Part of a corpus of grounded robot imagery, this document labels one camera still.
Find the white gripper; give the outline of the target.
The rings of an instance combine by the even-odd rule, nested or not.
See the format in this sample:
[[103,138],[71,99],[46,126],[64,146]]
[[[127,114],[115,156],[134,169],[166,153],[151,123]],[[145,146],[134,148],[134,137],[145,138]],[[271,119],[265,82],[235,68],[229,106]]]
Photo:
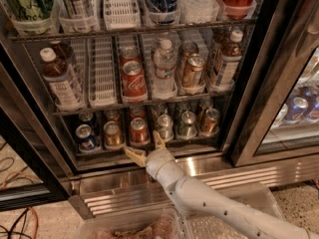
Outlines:
[[175,161],[175,158],[170,151],[166,149],[165,142],[156,130],[153,131],[153,137],[156,150],[152,151],[148,157],[144,150],[128,146],[124,148],[124,152],[126,156],[139,167],[146,167],[147,173],[153,179],[156,179],[160,168],[168,162]]

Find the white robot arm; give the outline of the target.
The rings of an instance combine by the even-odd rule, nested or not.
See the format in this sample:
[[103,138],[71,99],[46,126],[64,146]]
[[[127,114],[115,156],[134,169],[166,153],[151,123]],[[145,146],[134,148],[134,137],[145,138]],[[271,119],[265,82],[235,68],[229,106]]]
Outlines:
[[196,177],[188,176],[157,131],[154,137],[156,149],[149,154],[129,146],[124,148],[125,154],[161,185],[180,214],[209,213],[249,239],[319,239],[312,231],[232,200]]

